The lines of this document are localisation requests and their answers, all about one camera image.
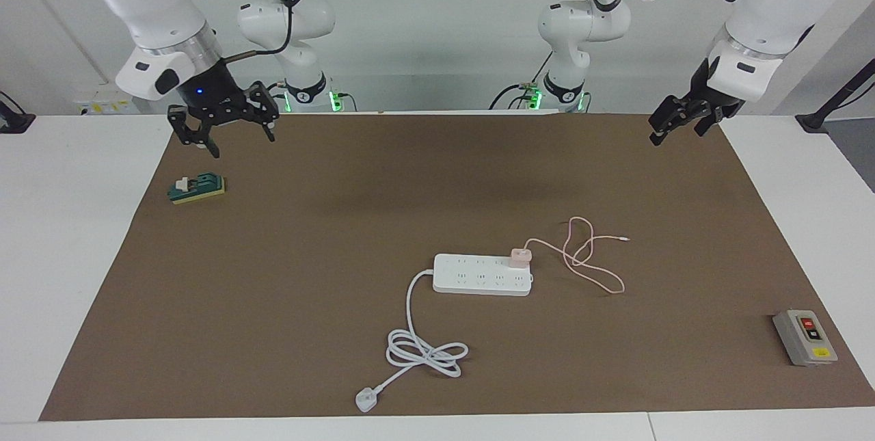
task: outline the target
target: green and yellow object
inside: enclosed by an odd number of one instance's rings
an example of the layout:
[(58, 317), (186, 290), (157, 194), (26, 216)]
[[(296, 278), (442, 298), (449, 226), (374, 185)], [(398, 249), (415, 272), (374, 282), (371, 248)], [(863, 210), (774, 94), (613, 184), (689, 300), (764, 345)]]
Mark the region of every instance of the green and yellow object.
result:
[(200, 173), (195, 179), (184, 176), (167, 191), (167, 198), (175, 205), (215, 197), (225, 192), (225, 179), (216, 173)]

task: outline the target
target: gray floor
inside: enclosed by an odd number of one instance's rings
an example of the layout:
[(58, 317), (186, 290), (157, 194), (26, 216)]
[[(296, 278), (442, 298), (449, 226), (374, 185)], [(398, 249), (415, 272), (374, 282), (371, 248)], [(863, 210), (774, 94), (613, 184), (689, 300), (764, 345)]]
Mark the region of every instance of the gray floor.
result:
[(832, 142), (875, 191), (875, 119), (829, 121), (825, 127)]

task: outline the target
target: power outlet socket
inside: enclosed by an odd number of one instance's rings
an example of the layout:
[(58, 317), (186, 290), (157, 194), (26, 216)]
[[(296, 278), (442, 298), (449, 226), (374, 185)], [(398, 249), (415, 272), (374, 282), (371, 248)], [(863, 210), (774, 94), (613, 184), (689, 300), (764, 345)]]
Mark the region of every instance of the power outlet socket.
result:
[(508, 256), (438, 254), (432, 288), (437, 292), (478, 295), (528, 295), (532, 291), (529, 266), (515, 269)]

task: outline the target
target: switch box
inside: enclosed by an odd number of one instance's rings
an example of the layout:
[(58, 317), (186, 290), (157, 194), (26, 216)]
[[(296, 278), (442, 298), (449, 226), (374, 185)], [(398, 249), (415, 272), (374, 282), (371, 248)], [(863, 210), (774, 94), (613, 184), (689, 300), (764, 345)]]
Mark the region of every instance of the switch box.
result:
[(532, 273), (528, 263), (512, 267), (508, 256), (438, 254), (432, 288), (437, 292), (479, 295), (528, 295)]
[(813, 311), (786, 310), (774, 317), (781, 342), (796, 366), (820, 366), (838, 360)]

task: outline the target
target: robotic arm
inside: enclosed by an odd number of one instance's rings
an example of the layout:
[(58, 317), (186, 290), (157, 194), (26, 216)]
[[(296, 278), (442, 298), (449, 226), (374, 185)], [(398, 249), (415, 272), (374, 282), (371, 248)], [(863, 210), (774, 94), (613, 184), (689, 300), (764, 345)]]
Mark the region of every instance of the robotic arm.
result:
[(684, 97), (666, 97), (650, 116), (654, 145), (693, 120), (698, 135), (731, 118), (746, 101), (757, 101), (772, 75), (836, 0), (724, 0), (732, 15)]
[[(312, 49), (299, 40), (322, 36), (334, 27), (334, 14), (322, 0), (272, 0), (258, 7), (244, 5), (239, 18), (244, 33), (251, 41), (275, 49), (251, 51), (226, 59), (221, 57), (215, 32), (191, 0), (104, 1), (128, 26), (137, 45), (116, 77), (118, 86), (150, 101), (178, 89), (186, 105), (173, 105), (168, 110), (174, 132), (184, 144), (206, 148), (213, 157), (219, 157), (219, 149), (210, 138), (213, 126), (237, 120), (252, 121), (259, 123), (265, 135), (274, 141), (272, 128), (279, 118), (278, 108), (265, 85), (256, 82), (242, 90), (231, 77), (227, 64), (253, 55), (277, 55), (284, 65), (287, 83), (309, 81), (314, 75), (313, 69), (319, 65)], [(309, 30), (304, 25), (301, 27), (304, 32), (299, 31), (297, 35), (291, 30), (293, 8), (309, 16)], [(306, 59), (304, 51), (309, 51)], [(295, 68), (298, 64), (307, 64), (304, 73)], [(307, 83), (307, 86), (316, 85), (310, 91), (319, 90), (309, 103), (314, 103), (325, 89), (325, 85), (319, 89), (317, 82)], [(303, 97), (303, 94), (296, 95), (298, 99)], [(200, 121), (196, 130), (188, 127), (188, 115)]]
[(538, 30), (553, 48), (550, 66), (539, 88), (543, 107), (563, 111), (579, 109), (584, 81), (590, 67), (585, 42), (606, 42), (623, 37), (632, 15), (623, 0), (563, 1), (541, 12)]

